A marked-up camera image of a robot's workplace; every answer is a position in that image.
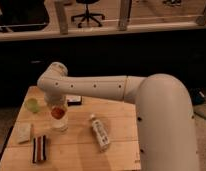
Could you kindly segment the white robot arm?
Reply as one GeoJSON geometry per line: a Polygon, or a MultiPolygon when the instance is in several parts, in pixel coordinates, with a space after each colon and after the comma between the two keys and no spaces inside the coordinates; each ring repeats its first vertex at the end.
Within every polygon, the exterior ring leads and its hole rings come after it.
{"type": "Polygon", "coordinates": [[[51,63],[37,80],[49,105],[66,95],[131,103],[136,109],[141,171],[200,171],[194,111],[187,88],[169,74],[69,77],[51,63]]]}

